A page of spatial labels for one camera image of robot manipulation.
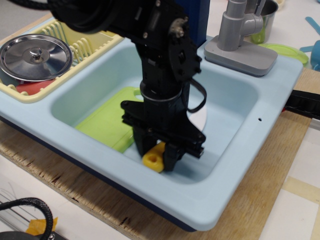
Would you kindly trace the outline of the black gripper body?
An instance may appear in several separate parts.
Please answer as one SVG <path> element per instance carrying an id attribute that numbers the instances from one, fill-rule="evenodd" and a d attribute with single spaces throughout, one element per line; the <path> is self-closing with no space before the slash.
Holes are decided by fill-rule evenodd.
<path id="1" fill-rule="evenodd" d="M 188 119 L 188 113 L 196 113 L 205 106 L 207 92 L 201 85 L 193 86 L 203 95 L 202 102 L 189 109 L 190 84 L 170 96 L 161 96 L 140 85 L 143 101 L 123 101 L 120 106 L 124 110 L 123 123 L 152 131 L 157 141 L 172 143 L 185 149 L 185 153 L 200 158 L 204 152 L 205 135 Z"/>

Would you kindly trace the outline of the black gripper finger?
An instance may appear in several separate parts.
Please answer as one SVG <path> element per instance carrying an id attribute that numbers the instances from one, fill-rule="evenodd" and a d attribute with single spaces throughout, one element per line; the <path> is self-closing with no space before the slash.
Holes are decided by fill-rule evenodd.
<path id="1" fill-rule="evenodd" d="M 153 131 L 149 131 L 148 128 L 134 126 L 133 138 L 141 157 L 157 144 L 157 139 L 154 137 Z"/>
<path id="2" fill-rule="evenodd" d="M 174 170 L 177 161 L 179 161 L 186 153 L 185 149 L 173 143 L 166 143 L 163 153 L 164 170 L 171 172 Z"/>

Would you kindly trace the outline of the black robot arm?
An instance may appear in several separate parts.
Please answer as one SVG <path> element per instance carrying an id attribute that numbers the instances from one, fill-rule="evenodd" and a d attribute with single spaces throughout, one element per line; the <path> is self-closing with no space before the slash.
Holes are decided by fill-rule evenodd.
<path id="1" fill-rule="evenodd" d="M 123 101 L 123 122 L 133 129 L 140 155 L 165 143 L 163 164 L 172 171 L 184 154 L 200 157 L 205 135 L 188 119 L 190 87 L 201 57 L 189 35 L 188 17 L 173 0 L 50 0 L 52 15 L 81 33 L 110 31 L 130 39 L 142 65 L 142 102 Z"/>

